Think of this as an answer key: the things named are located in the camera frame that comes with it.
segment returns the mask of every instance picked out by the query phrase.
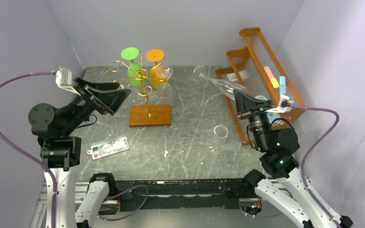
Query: gray marble tabletop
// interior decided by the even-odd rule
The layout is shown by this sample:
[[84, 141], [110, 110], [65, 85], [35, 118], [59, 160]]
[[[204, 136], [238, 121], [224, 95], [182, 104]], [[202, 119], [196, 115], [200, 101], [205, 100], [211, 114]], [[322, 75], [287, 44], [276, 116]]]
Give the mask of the gray marble tabletop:
[[[215, 70], [220, 67], [206, 66], [206, 74], [216, 78]], [[173, 66], [174, 74], [169, 81], [173, 87], [170, 126], [130, 128], [129, 107], [145, 105], [145, 100], [128, 80], [120, 82], [132, 93], [118, 112], [114, 116], [95, 112], [97, 123], [73, 134], [82, 138], [78, 181], [87, 181], [98, 172], [111, 172], [116, 180], [176, 180], [238, 178], [252, 169], [261, 170], [261, 154], [249, 146], [241, 146], [225, 97], [205, 79], [194, 82], [194, 68]], [[84, 79], [112, 82], [127, 77], [126, 70], [120, 67], [113, 73], [107, 66], [88, 67]], [[164, 103], [155, 89], [150, 102]], [[222, 146], [216, 146], [212, 140], [213, 129], [219, 124], [229, 129], [228, 140]], [[113, 137], [126, 135], [129, 150], [93, 160], [87, 154], [90, 145], [105, 140], [111, 132]]]

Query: wooden base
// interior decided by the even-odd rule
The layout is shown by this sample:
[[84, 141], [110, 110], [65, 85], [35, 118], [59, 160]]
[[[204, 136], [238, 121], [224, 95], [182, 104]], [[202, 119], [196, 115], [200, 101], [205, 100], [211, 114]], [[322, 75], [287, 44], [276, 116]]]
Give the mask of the wooden base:
[[171, 107], [169, 104], [150, 106], [151, 116], [147, 115], [147, 106], [131, 106], [129, 111], [130, 127], [171, 125]]

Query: black cable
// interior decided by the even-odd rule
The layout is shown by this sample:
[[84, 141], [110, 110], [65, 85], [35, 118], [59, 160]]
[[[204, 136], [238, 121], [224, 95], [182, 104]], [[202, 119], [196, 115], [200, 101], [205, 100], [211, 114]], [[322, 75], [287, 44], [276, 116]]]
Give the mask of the black cable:
[[257, 148], [257, 145], [255, 144], [255, 147], [253, 147], [253, 146], [252, 146], [252, 144], [251, 144], [250, 135], [248, 134], [249, 128], [250, 128], [250, 125], [248, 124], [248, 125], [247, 125], [247, 138], [248, 138], [248, 141], [250, 142], [250, 146], [251, 146], [251, 148], [252, 148], [252, 149], [255, 149], [255, 148]]
[[275, 122], [275, 121], [277, 121], [277, 120], [282, 120], [282, 121], [284, 121], [284, 122], [286, 122], [288, 125], [289, 125], [289, 127], [291, 128], [291, 129], [295, 129], [290, 123], [289, 123], [289, 121], [287, 120], [287, 119], [284, 119], [284, 118], [276, 118], [276, 119], [274, 119], [272, 122], [271, 122], [271, 124], [270, 124], [270, 127], [269, 127], [269, 129], [271, 130], [272, 129], [272, 125], [273, 125], [273, 123]]
[[96, 116], [96, 115], [94, 115], [94, 114], [89, 115], [89, 117], [91, 117], [91, 116], [94, 116], [94, 117], [96, 118], [96, 120], [95, 120], [93, 123], [89, 123], [89, 124], [85, 124], [85, 125], [79, 126], [79, 127], [77, 127], [76, 129], [79, 129], [79, 128], [82, 128], [82, 127], [88, 127], [88, 126], [92, 126], [92, 125], [94, 125], [94, 124], [97, 122], [97, 116]]

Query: gray wall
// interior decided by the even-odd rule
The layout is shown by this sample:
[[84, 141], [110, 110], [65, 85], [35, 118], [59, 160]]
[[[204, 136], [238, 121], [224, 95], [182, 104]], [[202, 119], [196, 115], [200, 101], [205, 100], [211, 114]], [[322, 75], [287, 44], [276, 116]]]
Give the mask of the gray wall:
[[[0, 82], [32, 71], [66, 66], [83, 69], [69, 39], [45, 0], [0, 0]], [[0, 129], [21, 148], [39, 156], [27, 116], [38, 103], [67, 104], [72, 95], [60, 90], [53, 76], [13, 82], [0, 91]], [[0, 140], [0, 227], [30, 227], [43, 170]]]
[[[365, 1], [306, 0], [278, 57], [309, 106], [341, 119], [309, 158], [306, 173], [354, 227], [365, 227]], [[305, 151], [334, 121], [307, 111], [295, 125]]]
[[164, 51], [169, 65], [226, 65], [244, 47], [239, 30], [261, 27], [272, 49], [304, 0], [48, 0], [85, 66], [107, 66], [125, 47]]

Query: light blue object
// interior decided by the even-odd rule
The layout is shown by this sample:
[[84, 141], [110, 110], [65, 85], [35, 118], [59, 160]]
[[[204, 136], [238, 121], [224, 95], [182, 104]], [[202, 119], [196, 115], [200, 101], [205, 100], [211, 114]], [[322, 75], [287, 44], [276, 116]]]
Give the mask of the light blue object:
[[286, 77], [285, 76], [280, 76], [279, 77], [279, 98], [283, 94], [286, 94]]
[[[259, 99], [259, 100], [263, 100], [263, 101], [268, 100], [266, 97], [261, 96], [261, 95], [258, 95], [255, 98], [256, 99]], [[278, 113], [267, 113], [267, 115], [268, 115], [269, 123], [271, 123], [276, 118], [280, 118], [280, 115]], [[275, 124], [278, 124], [280, 122], [282, 122], [282, 121], [281, 120], [277, 120], [273, 124], [275, 125]]]

